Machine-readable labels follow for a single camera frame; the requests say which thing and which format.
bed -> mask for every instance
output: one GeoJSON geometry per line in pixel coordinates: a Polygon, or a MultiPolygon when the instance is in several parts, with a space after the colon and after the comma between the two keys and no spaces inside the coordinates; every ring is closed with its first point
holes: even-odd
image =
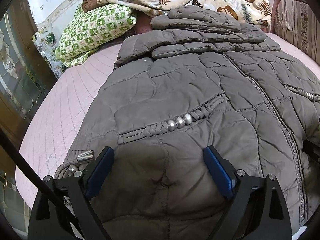
{"type": "MultiPolygon", "coordinates": [[[[101,85],[113,71],[121,44],[105,44],[82,65],[65,71],[47,95],[23,139],[20,153],[43,178],[54,176],[67,156],[82,120],[101,85]]],[[[16,169],[22,198],[32,208],[37,189],[16,169]]]]}

gray puffer jacket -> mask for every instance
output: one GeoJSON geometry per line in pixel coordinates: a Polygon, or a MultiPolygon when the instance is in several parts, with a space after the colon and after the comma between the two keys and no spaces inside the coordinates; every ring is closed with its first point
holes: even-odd
{"type": "Polygon", "coordinates": [[[65,160],[115,150],[91,200],[109,235],[206,239],[226,206],[203,161],[208,145],[236,169],[277,176],[295,233],[320,201],[320,167],[302,151],[320,142],[319,80],[225,14],[187,6],[151,26],[122,44],[65,160]],[[192,122],[175,128],[185,114],[192,122]]]}

brown cloth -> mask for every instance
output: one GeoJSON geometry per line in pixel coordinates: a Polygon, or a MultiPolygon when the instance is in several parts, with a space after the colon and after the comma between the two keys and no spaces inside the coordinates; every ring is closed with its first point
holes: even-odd
{"type": "Polygon", "coordinates": [[[133,27],[136,34],[146,33],[151,31],[150,22],[152,17],[146,15],[144,12],[137,11],[137,23],[133,27]]]}
{"type": "Polygon", "coordinates": [[[104,4],[98,4],[97,0],[83,0],[82,2],[82,9],[85,13],[101,6],[104,4]]]}

black cable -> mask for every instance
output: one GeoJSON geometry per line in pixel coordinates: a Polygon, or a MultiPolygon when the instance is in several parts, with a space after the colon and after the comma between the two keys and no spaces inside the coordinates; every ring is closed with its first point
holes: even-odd
{"type": "Polygon", "coordinates": [[[0,145],[9,155],[9,157],[15,162],[17,167],[23,172],[23,174],[50,200],[57,208],[60,208],[67,216],[69,221],[81,232],[77,218],[70,212],[65,206],[63,201],[40,179],[40,177],[34,172],[26,160],[21,156],[19,151],[12,144],[10,139],[0,128],[0,145]]]}

metal screw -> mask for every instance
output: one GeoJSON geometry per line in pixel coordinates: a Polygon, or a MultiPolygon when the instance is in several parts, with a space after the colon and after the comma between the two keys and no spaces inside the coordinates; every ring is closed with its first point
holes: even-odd
{"type": "Polygon", "coordinates": [[[43,178],[43,181],[49,181],[51,179],[51,176],[50,175],[47,175],[47,176],[45,176],[44,178],[43,178]]]}
{"type": "Polygon", "coordinates": [[[80,177],[82,175],[82,172],[81,171],[75,171],[75,173],[73,174],[73,176],[75,177],[80,177]]]}
{"type": "Polygon", "coordinates": [[[241,177],[243,177],[245,175],[245,171],[243,170],[237,170],[237,174],[241,177]]]}
{"type": "Polygon", "coordinates": [[[276,176],[273,175],[273,174],[269,174],[268,177],[269,177],[269,179],[271,179],[271,180],[276,180],[276,176]]]}

